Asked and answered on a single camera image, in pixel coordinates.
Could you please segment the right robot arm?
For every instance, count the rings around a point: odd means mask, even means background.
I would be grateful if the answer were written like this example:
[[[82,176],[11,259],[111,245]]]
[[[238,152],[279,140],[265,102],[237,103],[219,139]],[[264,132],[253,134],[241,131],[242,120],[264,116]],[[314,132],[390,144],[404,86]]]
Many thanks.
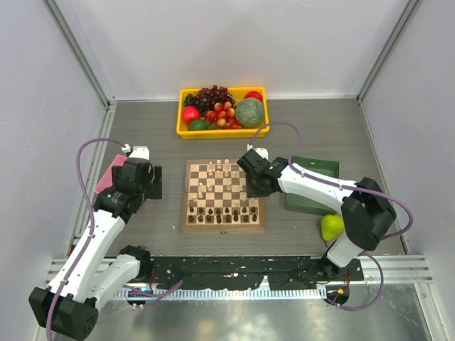
[[[327,249],[321,263],[323,275],[331,280],[344,275],[357,255],[375,250],[396,219],[391,199],[370,178],[359,182],[330,178],[285,158],[270,162],[253,148],[237,164],[245,173],[248,197],[300,195],[342,217],[344,230]]]

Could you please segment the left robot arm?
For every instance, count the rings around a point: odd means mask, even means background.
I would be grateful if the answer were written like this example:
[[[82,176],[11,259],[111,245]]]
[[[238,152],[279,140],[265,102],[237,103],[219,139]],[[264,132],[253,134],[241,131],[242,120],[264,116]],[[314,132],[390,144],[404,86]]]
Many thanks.
[[[100,190],[89,222],[72,254],[46,288],[35,287],[28,302],[42,328],[73,340],[85,340],[109,297],[130,280],[151,277],[149,251],[128,245],[101,274],[96,271],[111,243],[148,199],[162,197],[162,167],[128,157],[112,164],[111,181]]]

